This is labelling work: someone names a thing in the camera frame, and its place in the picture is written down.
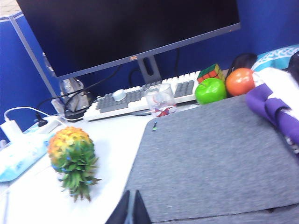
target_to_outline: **rubik's cube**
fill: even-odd
[[[213,64],[210,67],[200,71],[197,81],[198,83],[201,83],[207,78],[218,78],[224,81],[225,77],[222,73],[222,70],[220,69],[218,64]]]

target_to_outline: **blue patterned fabric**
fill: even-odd
[[[299,44],[260,54],[251,69],[254,71],[268,67],[285,69],[289,65],[290,58],[297,51],[299,51]]]

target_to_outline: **orange ball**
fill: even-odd
[[[227,91],[232,96],[239,96],[252,90],[255,87],[252,73],[253,70],[246,68],[234,70],[225,81]]]

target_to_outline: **monitor stand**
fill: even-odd
[[[138,64],[146,84],[162,80],[159,68],[153,55],[138,59]]]

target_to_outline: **white keyboard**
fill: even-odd
[[[152,85],[159,83],[169,83],[173,95],[175,97],[176,104],[195,100],[195,89],[198,86],[197,77],[200,71],[191,72],[179,77],[173,77],[163,80],[162,82],[155,82],[146,84],[143,86],[136,86],[130,89],[126,89],[126,98],[123,102],[116,102],[112,98],[112,93],[106,94],[103,97],[98,97],[88,110],[84,113],[84,120],[95,120],[101,118],[112,117],[116,115],[136,112],[148,109],[148,104],[142,93]]]

